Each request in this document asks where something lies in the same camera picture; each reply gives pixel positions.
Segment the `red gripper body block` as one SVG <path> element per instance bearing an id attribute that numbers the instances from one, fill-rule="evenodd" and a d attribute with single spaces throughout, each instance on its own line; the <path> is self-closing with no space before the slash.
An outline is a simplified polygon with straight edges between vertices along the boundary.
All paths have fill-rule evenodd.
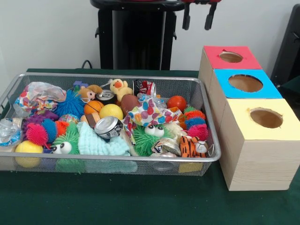
<path id="1" fill-rule="evenodd" d="M 194 3 L 194 4 L 213 4 L 219 3 L 220 0 L 181 0 L 184 3 Z"/>

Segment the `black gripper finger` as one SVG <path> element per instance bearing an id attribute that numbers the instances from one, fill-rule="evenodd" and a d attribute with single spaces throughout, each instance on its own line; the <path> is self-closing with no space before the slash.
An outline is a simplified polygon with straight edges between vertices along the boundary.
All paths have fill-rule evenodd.
<path id="1" fill-rule="evenodd" d="M 211 29 L 216 8 L 217 8 L 217 4 L 211 4 L 209 13 L 208 13 L 208 15 L 206 17 L 206 21 L 205 21 L 205 26 L 204 26 L 205 30 Z"/>
<path id="2" fill-rule="evenodd" d="M 183 23 L 182 23 L 182 28 L 184 30 L 188 30 L 189 29 L 189 25 L 190 25 L 190 15 L 189 15 L 189 11 L 190 11 L 190 3 L 185 3 L 184 6 L 184 16 L 183 16 Z"/>

